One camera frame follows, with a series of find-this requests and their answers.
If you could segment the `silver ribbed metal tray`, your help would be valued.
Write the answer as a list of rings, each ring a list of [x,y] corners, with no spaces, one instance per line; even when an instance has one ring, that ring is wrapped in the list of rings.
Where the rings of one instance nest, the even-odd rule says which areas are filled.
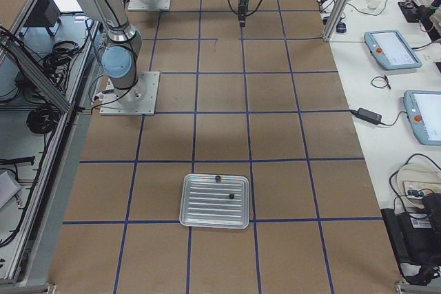
[[[230,200],[228,195],[235,194]],[[249,225],[249,181],[244,176],[187,174],[179,222],[187,227],[245,229]]]

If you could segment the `upper blue teach pendant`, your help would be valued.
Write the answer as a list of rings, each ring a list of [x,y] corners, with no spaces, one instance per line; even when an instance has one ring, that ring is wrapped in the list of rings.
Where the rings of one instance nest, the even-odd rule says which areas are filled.
[[[371,55],[385,70],[422,67],[422,61],[398,30],[365,32],[364,40]]]

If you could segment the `blue teach pendant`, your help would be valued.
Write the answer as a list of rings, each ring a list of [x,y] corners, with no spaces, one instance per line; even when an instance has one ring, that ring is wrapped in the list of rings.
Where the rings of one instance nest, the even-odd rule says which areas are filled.
[[[385,70],[422,67],[422,61],[398,30],[365,32],[364,40],[371,55]]]
[[[440,146],[440,91],[407,90],[404,108],[419,143]]]

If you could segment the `black power adapter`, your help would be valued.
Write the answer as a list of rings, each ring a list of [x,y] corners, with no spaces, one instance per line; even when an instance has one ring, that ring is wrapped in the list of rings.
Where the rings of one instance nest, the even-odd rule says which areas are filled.
[[[365,108],[359,108],[356,117],[374,125],[379,125],[382,120],[382,116],[379,113],[369,111]]]

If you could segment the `lower blue teach pendant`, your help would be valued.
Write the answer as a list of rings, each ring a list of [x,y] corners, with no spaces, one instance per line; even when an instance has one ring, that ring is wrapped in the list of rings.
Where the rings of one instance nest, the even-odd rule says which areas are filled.
[[[419,143],[440,146],[440,91],[407,90],[404,108]]]

